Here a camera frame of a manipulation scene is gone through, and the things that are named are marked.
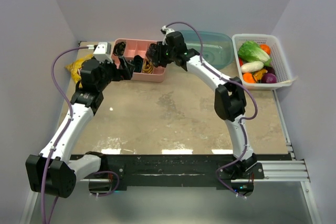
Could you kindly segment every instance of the plastic container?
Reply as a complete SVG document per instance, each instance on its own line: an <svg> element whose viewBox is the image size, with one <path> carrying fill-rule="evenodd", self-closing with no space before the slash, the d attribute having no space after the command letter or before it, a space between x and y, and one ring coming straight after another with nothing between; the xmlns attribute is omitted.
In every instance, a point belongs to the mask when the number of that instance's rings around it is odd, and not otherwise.
<svg viewBox="0 0 336 224"><path fill-rule="evenodd" d="M151 43L156 43L157 41L152 40L136 40L136 39L117 39L114 44L125 42L125 52L124 56L127 60L133 59L136 55L140 55L143 60L146 59L146 52ZM112 54L112 59L115 61L117 67L120 64L118 56ZM164 80L165 68L158 67L154 68L153 73L133 73L133 81L152 81L152 82L162 82Z"/></svg>
<svg viewBox="0 0 336 224"><path fill-rule="evenodd" d="M240 70L238 50L242 44L248 40L252 40L259 45L267 44L271 49L271 66L275 70L278 83L266 84L266 83L247 83L243 80L243 75ZM237 68L239 72L239 77L241 78L243 85L248 89L255 90L274 90L285 86L290 86L292 84L292 76L289 71L288 63L281 48L279 40L273 35L266 34L235 34L232 37L234 52L236 57Z"/></svg>
<svg viewBox="0 0 336 224"><path fill-rule="evenodd" d="M181 30L187 48L200 51L201 45L197 34L192 30ZM203 41L203 58L214 68L223 69L231 64L234 58L233 44L225 34L199 31Z"/></svg>

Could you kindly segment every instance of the pink organizer box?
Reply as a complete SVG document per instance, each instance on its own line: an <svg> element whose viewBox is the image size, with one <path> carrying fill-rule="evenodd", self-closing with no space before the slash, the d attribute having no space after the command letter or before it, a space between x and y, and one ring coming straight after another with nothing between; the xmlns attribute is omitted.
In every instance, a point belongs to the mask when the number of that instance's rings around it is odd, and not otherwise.
<svg viewBox="0 0 336 224"><path fill-rule="evenodd" d="M117 43L126 43L124 56L127 60L133 59L136 55L140 55L144 60L146 57L147 49L150 44L156 44L153 40L138 40L138 39L117 39L114 45ZM120 64L118 56L112 54L112 59L116 62L117 67ZM162 82L164 80L165 68L158 67L154 68L153 73L133 73L131 80L133 81L152 81L152 82Z"/></svg>

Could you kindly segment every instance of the white wall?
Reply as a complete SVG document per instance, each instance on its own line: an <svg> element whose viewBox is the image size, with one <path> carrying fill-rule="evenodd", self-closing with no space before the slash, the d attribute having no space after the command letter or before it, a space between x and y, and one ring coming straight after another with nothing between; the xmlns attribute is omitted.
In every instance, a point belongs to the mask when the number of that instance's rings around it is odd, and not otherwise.
<svg viewBox="0 0 336 224"><path fill-rule="evenodd" d="M0 222L18 223L29 192L25 161L50 139L61 98L50 77L75 39L56 0L0 0ZM61 60L57 77L69 80Z"/></svg>
<svg viewBox="0 0 336 224"><path fill-rule="evenodd" d="M294 75L278 92L294 151L308 165L323 223L336 220L335 0L291 0L273 34Z"/></svg>
<svg viewBox="0 0 336 224"><path fill-rule="evenodd" d="M271 33L289 0L57 0L76 38L161 39L159 29L183 20L232 36Z"/></svg>

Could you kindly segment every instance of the yellow bag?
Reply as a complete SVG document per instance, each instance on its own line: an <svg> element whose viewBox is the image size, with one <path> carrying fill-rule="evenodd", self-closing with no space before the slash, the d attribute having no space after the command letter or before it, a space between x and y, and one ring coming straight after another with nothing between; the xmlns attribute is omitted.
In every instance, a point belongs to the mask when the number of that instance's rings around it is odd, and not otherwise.
<svg viewBox="0 0 336 224"><path fill-rule="evenodd" d="M80 81L80 70L82 68L82 64L84 61L89 60L93 57L93 55L86 55L83 58L80 58L73 63L66 65L65 68L68 69L68 71L71 73L71 77L74 80L75 83Z"/></svg>

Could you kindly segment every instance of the tabletop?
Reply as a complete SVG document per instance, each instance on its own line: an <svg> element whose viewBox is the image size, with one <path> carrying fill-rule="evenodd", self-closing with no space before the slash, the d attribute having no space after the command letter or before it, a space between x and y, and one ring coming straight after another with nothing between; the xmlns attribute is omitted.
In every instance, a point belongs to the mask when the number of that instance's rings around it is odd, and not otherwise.
<svg viewBox="0 0 336 224"><path fill-rule="evenodd" d="M82 42L81 46L95 42ZM93 53L78 51L77 59ZM221 70L238 76L236 62ZM70 79L67 96L75 83ZM246 122L256 154L287 154L285 137L271 91L251 92L258 116ZM106 154L162 154L167 150L193 154L230 153L226 124L214 111L214 92L197 76L170 64L161 83L120 81L103 91L104 100L83 130L73 154L97 151ZM247 116L254 106L246 95ZM63 105L61 119L67 112Z"/></svg>

